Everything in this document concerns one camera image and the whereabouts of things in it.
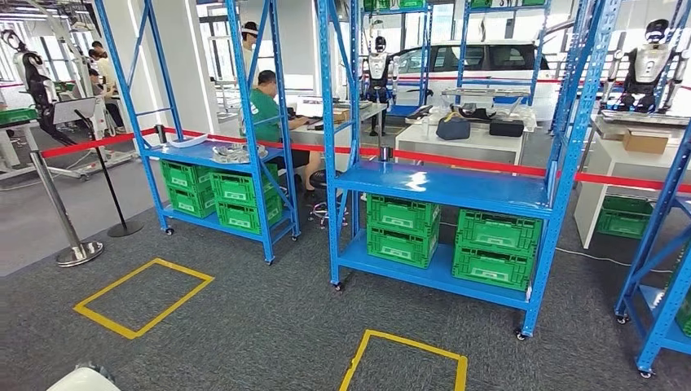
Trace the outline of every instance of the car window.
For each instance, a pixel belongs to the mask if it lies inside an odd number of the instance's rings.
[[[490,66],[493,71],[522,71],[533,68],[535,48],[532,45],[490,46]]]
[[[460,47],[458,46],[444,46],[450,48],[446,51],[447,61],[445,63],[444,71],[457,71],[458,58],[460,56]],[[465,71],[479,71],[482,70],[482,60],[485,58],[485,48],[483,46],[466,46],[465,47],[465,61],[463,70]]]
[[[420,73],[422,49],[407,51],[398,58],[398,73]]]

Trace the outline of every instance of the black case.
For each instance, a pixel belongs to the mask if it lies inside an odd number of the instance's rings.
[[[493,120],[490,123],[490,135],[521,137],[524,126],[521,120]]]

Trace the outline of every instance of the red barrier rope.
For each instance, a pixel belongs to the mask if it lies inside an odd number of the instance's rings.
[[[149,134],[154,134],[155,132],[156,131],[154,129],[147,129],[147,130],[142,131],[142,135],[146,136]],[[170,133],[170,134],[175,134],[175,129],[166,127],[165,132]],[[198,136],[201,136],[203,133],[195,132],[192,130],[183,130],[183,134],[185,134],[186,136],[198,137]],[[209,134],[207,137],[208,137],[208,139],[217,140],[217,141],[225,141],[225,142],[231,142],[231,143],[245,143],[244,138],[221,136],[220,134]],[[129,141],[133,138],[134,138],[134,134],[121,134],[121,135],[117,135],[115,137],[103,138],[103,139],[97,140],[97,141],[89,141],[86,143],[80,143],[77,145],[70,145],[67,147],[52,148],[52,149],[49,149],[49,150],[42,152],[42,155],[45,158],[62,156],[62,155],[67,155],[69,153],[84,151],[86,149],[91,149],[94,147],[102,147],[102,146],[105,146],[108,144],[122,143],[124,141]],[[274,148],[282,148],[283,147],[282,143],[260,142],[260,144],[264,145],[266,147],[274,147]],[[324,152],[323,145],[314,145],[314,144],[291,143],[291,149],[298,150],[298,151]],[[336,153],[343,153],[343,154],[349,154],[350,153],[349,147],[335,147],[334,149],[335,149]],[[379,154],[379,150],[377,148],[361,147],[359,149],[359,152],[360,152],[361,156],[376,156]],[[486,171],[499,171],[499,172],[503,172],[503,173],[515,173],[515,174],[531,175],[531,176],[537,176],[537,177],[544,176],[546,173],[546,170],[543,168],[540,168],[540,167],[530,167],[527,165],[511,165],[511,164],[506,164],[506,163],[496,163],[496,162],[484,161],[484,160],[461,159],[459,157],[450,157],[450,156],[437,156],[437,155],[431,155],[429,153],[401,151],[398,149],[394,150],[394,156],[402,158],[402,159],[421,160],[424,162],[436,163],[436,164],[441,164],[441,165],[454,165],[454,166],[458,166],[459,168],[465,168],[465,169],[482,169],[482,170],[486,170]],[[651,180],[646,180],[646,179],[625,178],[625,177],[614,177],[614,176],[608,176],[608,175],[588,174],[588,173],[577,173],[575,180],[578,182],[598,183],[601,185],[612,185],[612,186],[621,186],[621,187],[641,187],[641,188],[653,189],[653,190],[661,190],[662,186],[664,185],[664,183],[661,181],[651,181]],[[691,185],[685,185],[685,184],[680,185],[679,186],[679,192],[691,193]]]

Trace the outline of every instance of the stanchion base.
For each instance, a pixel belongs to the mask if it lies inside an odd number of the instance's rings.
[[[103,252],[103,243],[101,242],[84,242],[81,248],[69,247],[58,253],[55,259],[60,267],[71,267],[86,263],[101,255]]]
[[[112,226],[111,229],[108,230],[108,236],[111,238],[121,238],[122,236],[132,235],[144,228],[144,224],[141,222],[129,221],[126,222],[126,224],[126,226],[122,224]]]

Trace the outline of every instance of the shelf caster wheel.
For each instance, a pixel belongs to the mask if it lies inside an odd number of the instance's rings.
[[[528,336],[523,334],[520,327],[513,330],[513,334],[516,336],[516,339],[518,339],[518,340],[527,340],[528,339]]]

